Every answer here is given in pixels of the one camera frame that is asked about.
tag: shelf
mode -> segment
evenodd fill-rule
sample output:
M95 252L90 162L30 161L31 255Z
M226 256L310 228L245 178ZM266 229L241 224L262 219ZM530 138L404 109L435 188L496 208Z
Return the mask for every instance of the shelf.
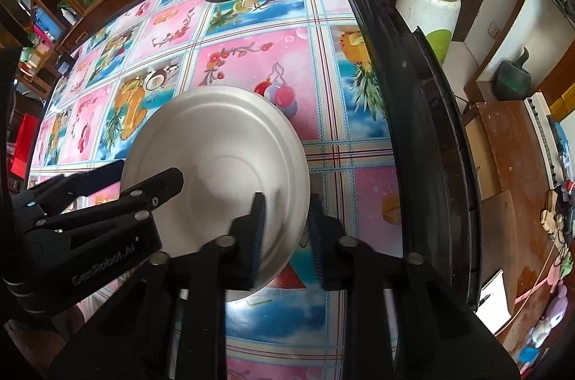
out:
M557 3L556 0L551 0L551 2L553 2L553 5L555 5L555 7L557 7L557 9L562 13L563 17L567 19L567 21L569 22L569 24L571 25L571 27L573 29L575 29L575 20L574 17L569 16L567 13L565 13L565 11L563 10L563 8Z

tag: cable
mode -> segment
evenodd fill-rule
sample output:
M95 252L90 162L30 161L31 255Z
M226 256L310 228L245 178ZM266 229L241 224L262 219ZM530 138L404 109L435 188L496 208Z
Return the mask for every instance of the cable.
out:
M519 307L519 310L517 311L517 313L505 324L503 325L496 333L495 336L498 336L501 334L501 332L505 329L507 329L508 326L511 325L511 323L513 323L513 321L517 318L517 316L521 313L521 311L523 310L523 308L525 307L525 304L527 303L527 301L529 300L529 297L531 297L531 294L533 294L533 292L535 292L535 287L537 286L537 284L539 284L539 279L541 278L541 275L543 274L543 271L545 271L545 267L547 267L547 263L549 262L549 258L551 258L551 254L553 253L553 249L555 248L555 243L553 244L553 246L551 247L551 251L549 252L549 255L547 255L547 260L545 260L545 263L543 265L543 268L541 269L541 272L539 273L539 276L537 276L537 279L535 280L535 284L533 284L533 286L531 287L531 289L529 290L529 294L527 296L527 298L525 299L525 301L523 302L523 304L521 305L521 307Z

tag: table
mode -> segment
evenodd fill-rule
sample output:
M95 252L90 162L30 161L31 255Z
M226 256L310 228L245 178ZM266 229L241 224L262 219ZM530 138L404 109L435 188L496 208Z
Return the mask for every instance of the table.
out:
M389 128L378 89L358 96L356 86L373 79L347 0L146 0L73 56L77 62L57 84L40 126L29 186L125 158L146 120L189 89L227 84L256 91L270 80L295 93L297 106L286 115L326 213L376 251L402 255ZM119 190L115 184L71 208L114 200ZM119 284L100 290L96 305ZM231 378L338 378L344 310L344 294L321 290L304 234L276 279L228 304Z
M541 279L547 276L558 255L541 225L548 182L535 127L522 101L480 102L464 117L464 124L482 199L511 192L518 250L514 296L518 297L533 287L541 271ZM513 323L497 336L515 359L549 298L548 290L534 292ZM521 306L515 305L514 315Z

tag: flower branch print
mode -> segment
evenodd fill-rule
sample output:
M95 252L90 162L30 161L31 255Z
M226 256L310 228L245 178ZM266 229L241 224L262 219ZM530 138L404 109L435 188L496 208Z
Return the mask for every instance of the flower branch print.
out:
M225 65L226 59L231 55L237 55L238 57L245 57L248 52L268 52L274 43L265 43L260 47L255 46L255 42L252 42L248 46L238 46L231 49L222 48L219 52L214 52L206 63L206 69L204 70L206 76L203 78L202 82L198 86L206 86L212 84L216 79L224 79L225 74L220 68Z
M172 42L174 39L179 39L184 34L186 34L188 29L190 29L190 24L192 23L192 17L194 16L194 10L196 10L196 8L192 7L188 11L188 15L186 15L186 18L184 18L183 26L180 29L177 29L176 31L174 31L173 34L172 33L166 34L166 37L163 40L161 40L160 42L156 42L156 38L153 37L152 38L152 45L154 47L162 47L164 44Z

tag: patterned tablecloth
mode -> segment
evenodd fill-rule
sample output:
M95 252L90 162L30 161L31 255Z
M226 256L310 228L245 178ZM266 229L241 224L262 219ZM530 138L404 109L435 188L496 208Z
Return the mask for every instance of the patterned tablecloth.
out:
M327 214L375 250L402 255L385 108L348 0L146 0L74 56L42 121L29 186L123 159L144 122L174 96L234 85L280 105ZM114 200L119 190L81 197L71 209ZM84 311L118 284L85 301ZM321 290L304 235L275 280L227 305L228 378L340 378L344 309L343 293Z

